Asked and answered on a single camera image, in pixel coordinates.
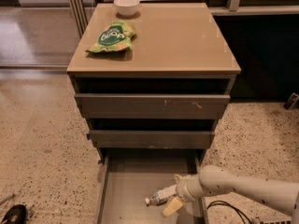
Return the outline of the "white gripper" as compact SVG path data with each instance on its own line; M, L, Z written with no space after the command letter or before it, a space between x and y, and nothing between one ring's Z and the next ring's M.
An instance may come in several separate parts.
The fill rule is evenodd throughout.
M174 175L177 183L176 192L178 197L172 197L167 202L162 214L164 217L170 217L177 212L183 202L190 203L204 196L204 191L199 181L199 175Z

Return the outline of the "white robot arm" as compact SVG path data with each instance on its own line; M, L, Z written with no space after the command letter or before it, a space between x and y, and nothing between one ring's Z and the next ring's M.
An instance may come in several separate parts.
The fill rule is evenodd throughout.
M184 203L234 192L291 217L292 224L299 224L298 183L233 175L218 166L207 165L197 175L177 176L175 187L176 196L167 202L164 217L173 215Z

